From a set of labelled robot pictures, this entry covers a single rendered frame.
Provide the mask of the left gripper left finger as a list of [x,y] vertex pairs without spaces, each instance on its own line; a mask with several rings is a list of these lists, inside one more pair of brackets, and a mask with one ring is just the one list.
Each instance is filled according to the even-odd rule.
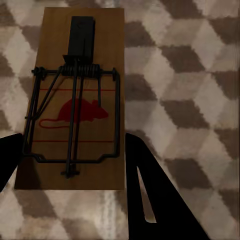
[[0,138],[0,193],[21,160],[23,140],[22,133]]

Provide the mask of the mousetrap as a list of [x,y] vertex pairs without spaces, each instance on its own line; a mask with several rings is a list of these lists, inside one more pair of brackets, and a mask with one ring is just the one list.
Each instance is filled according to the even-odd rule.
[[14,190],[125,190],[125,8],[45,7]]

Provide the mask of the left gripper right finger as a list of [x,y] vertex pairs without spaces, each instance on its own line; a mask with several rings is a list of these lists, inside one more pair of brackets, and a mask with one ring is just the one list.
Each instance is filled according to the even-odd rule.
[[[144,141],[125,136],[129,240],[210,240]],[[145,220],[139,168],[157,223]]]

